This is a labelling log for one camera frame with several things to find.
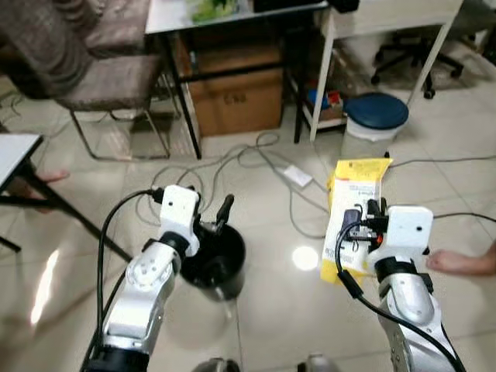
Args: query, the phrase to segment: white bucket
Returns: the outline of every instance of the white bucket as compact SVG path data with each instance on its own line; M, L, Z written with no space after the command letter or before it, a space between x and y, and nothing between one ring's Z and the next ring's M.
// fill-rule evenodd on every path
M405 125L406 123L397 128L378 130L361 126L348 117L340 158L367 159L384 157L394 137Z

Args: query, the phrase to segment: black table leg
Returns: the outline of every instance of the black table leg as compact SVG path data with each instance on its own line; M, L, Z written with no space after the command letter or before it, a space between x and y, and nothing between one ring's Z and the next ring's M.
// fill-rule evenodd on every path
M310 51L310 32L311 26L305 23L300 40L300 53L299 53L299 72L298 72L298 100L296 101L296 124L294 127L294 143L300 142L301 127L303 125L303 105L305 104L305 82L307 80L308 58Z
M2 238L1 236L0 236L0 244L3 246L6 246L7 248L10 248L11 250L13 250L16 253L19 253L21 251L20 246L18 246L17 244L14 244L10 240L7 240L6 238Z
M188 132L193 142L193 147L195 148L196 158L200 160L202 158L202 152L200 151L200 146L196 140L195 130L193 128L193 122L191 121L191 116L189 115L188 106L186 105L186 98L184 98L183 88L181 86L181 81L179 80L179 73L177 72L176 62L174 60L174 54L172 52L171 42L169 37L166 35L160 38L161 43L164 45L165 57L167 58L167 63L172 73L172 79L174 80L174 87L176 88L177 96L179 97L179 102L181 103L181 108L183 110L184 120L188 124Z
M49 202L56 205L59 209L71 215L83 224L87 231L90 232L96 239L100 239L102 231L96 227L90 220L84 217L76 208L63 199L58 193L50 188L47 183L40 180L34 173L30 165L26 165L20 172L19 176L22 177L32 188L43 195ZM105 245L117 253L126 262L130 262L132 257L123 250L120 246L114 243L113 240L105 237Z

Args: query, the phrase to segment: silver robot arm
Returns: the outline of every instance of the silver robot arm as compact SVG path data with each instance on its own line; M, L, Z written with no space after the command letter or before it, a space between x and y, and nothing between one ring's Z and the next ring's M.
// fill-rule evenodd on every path
M418 274L415 268L414 259L429 252L432 212L418 206L393 206L387 217L383 242L367 258L380 281L380 308L426 332L457 358L444 333L429 275ZM381 316L379 321L389 340L394 371L455 371L439 349L417 333Z
M148 242L127 267L124 287L104 325L104 347L153 352L181 261L200 246L194 232L199 200L187 188L165 189L158 240Z
M176 185L165 188L159 235L129 263L122 290L104 321L102 348L86 371L146 371L183 260L196 255L204 234L222 231L233 201L228 195L217 221L203 223L197 192Z

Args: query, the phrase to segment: black cup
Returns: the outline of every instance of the black cup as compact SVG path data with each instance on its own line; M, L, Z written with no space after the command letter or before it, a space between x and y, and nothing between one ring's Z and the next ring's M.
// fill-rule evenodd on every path
M237 298L244 284L246 248L241 235L225 225L219 236L207 236L196 256L186 258L182 277L213 301Z

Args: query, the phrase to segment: table leg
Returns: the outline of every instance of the table leg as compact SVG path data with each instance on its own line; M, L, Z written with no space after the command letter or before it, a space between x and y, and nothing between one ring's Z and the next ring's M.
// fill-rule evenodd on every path
M191 116L189 115L188 106L186 105L186 98L184 97L183 88L181 86L181 81L179 80L179 73L177 72L176 61L174 59L174 54L172 53L172 46L168 36L161 38L162 44L165 49L165 57L167 58L167 64L172 73L172 79L174 80L174 87L176 88L177 96L179 97L179 103L181 103L181 108L184 115L184 120L188 124L188 132L195 148L196 158L200 160L202 158L202 152L200 151L200 146L196 140L195 129L193 128L193 122L191 121Z
M21 251L20 246L14 244L10 240L7 240L6 238L2 238L1 236L0 236L0 245L6 246L7 248L13 250L16 253L19 253Z
M441 27L441 30L439 31L436 41L432 45L431 51L429 53L429 56L427 57L427 60L424 63L424 66L422 68L422 71L420 72L420 76L417 79L417 82L415 83L415 87L413 88L412 93L410 94L410 98L407 101L407 106L411 108L413 101L419 94L420 90L422 89L422 86L424 85L424 82L427 78L427 75L432 69L432 66L434 62L436 62L436 57L439 53L439 50L443 46L444 40L448 36L448 32L451 29L451 25L453 24L454 17L446 22L443 27Z
M334 17L332 16L332 12L329 12L329 21L325 37L324 53L320 65L319 84L317 85L317 96L315 98L312 125L310 127L310 141L312 142L315 141L315 137L317 136L322 100L324 99L324 92L326 90L327 74L329 73L329 66L331 64L332 45L334 44Z
M45 182L40 180L35 175L31 166L26 165L19 172L19 176L22 177L32 188L43 195L48 201L52 202L68 215L76 218L96 239L100 239L102 231L98 227L96 227L90 220L84 217L76 208L69 204L64 198L58 195L58 193L50 188ZM115 253L117 253L126 262L131 261L132 257L107 236L105 237L105 245L108 246Z
M303 29L300 41L300 68L298 72L298 100L296 102L296 123L294 126L294 143L300 142L301 127L303 125L303 105L305 102L305 82L307 79L307 66L308 66L308 52L310 49L311 26L305 23L305 28Z

